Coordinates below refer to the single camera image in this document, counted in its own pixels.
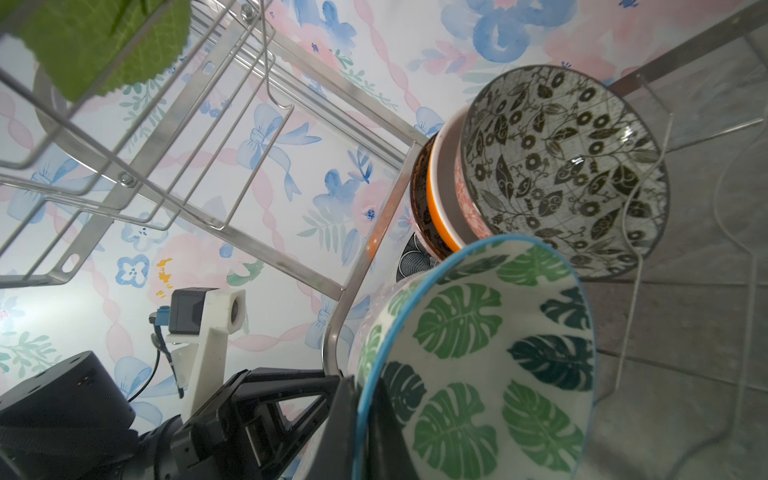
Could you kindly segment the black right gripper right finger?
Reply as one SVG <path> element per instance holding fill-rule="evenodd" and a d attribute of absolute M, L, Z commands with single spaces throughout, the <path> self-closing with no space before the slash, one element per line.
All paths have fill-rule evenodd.
<path fill-rule="evenodd" d="M 382 379 L 376 384 L 367 420 L 367 478 L 419 479 Z"/>

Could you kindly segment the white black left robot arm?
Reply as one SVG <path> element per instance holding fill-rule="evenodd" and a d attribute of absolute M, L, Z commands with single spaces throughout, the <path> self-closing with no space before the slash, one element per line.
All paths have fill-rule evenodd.
<path fill-rule="evenodd" d="M 327 419 L 337 376 L 233 375 L 184 420 L 140 434 L 138 415 L 86 351 L 1 397 L 4 479 L 278 479 Z"/>

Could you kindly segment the dark blue petal bowl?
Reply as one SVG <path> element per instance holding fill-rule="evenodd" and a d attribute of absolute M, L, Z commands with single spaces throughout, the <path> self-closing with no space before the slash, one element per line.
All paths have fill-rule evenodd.
<path fill-rule="evenodd" d="M 437 264 L 438 261 L 427 252 L 417 235 L 412 234 L 398 260 L 395 279 L 400 282 L 412 275 L 430 270 Z"/>

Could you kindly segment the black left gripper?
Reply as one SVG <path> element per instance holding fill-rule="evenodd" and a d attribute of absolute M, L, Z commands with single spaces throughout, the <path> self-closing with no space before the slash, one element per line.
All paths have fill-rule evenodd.
<path fill-rule="evenodd" d="M 278 479 L 329 415 L 338 376 L 258 368 L 235 374 L 188 420 L 141 439 L 139 479 Z"/>

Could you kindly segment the steel wire dish rack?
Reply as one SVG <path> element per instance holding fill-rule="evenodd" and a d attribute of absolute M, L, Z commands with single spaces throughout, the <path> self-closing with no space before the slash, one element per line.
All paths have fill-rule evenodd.
<path fill-rule="evenodd" d="M 422 148 L 491 80 L 551 65 L 623 98 L 660 145 L 662 238 L 584 279 L 593 410 L 571 479 L 767 475 L 763 1 L 189 1 L 164 73 L 67 101 L 1 5 L 1 393 L 91 351 L 147 433 L 181 417 L 149 315 L 242 289 L 224 382 L 353 377 L 415 234 Z"/>

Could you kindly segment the red floral pattern bowl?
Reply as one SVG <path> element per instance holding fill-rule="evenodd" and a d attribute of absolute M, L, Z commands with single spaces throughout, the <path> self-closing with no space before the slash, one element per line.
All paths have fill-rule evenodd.
<path fill-rule="evenodd" d="M 491 237 L 493 232 L 486 225 L 482 215 L 469 195 L 459 152 L 456 153 L 454 162 L 454 185 L 459 208 L 471 231 L 478 239 Z"/>

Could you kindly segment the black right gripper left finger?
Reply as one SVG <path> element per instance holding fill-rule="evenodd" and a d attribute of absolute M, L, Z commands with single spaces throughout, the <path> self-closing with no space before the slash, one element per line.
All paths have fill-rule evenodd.
<path fill-rule="evenodd" d="M 306 479 L 349 480 L 356 448 L 358 392 L 353 377 L 344 377 L 336 391 L 325 429 Z"/>

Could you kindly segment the green leaf pattern bowl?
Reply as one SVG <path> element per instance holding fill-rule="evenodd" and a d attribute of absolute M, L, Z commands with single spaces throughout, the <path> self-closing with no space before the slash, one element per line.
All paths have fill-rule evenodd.
<path fill-rule="evenodd" d="M 421 280 L 358 388 L 356 440 L 385 383 L 420 479 L 571 479 L 596 380 L 592 312 L 540 240 L 477 241 Z"/>

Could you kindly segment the orange bowl white inside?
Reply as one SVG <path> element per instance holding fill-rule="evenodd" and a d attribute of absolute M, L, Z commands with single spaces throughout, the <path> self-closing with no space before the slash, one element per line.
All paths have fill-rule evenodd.
<path fill-rule="evenodd" d="M 469 108 L 456 112 L 422 148 L 411 173 L 410 202 L 415 236 L 440 262 L 478 240 L 458 200 L 456 168 L 461 165 L 460 140 Z"/>

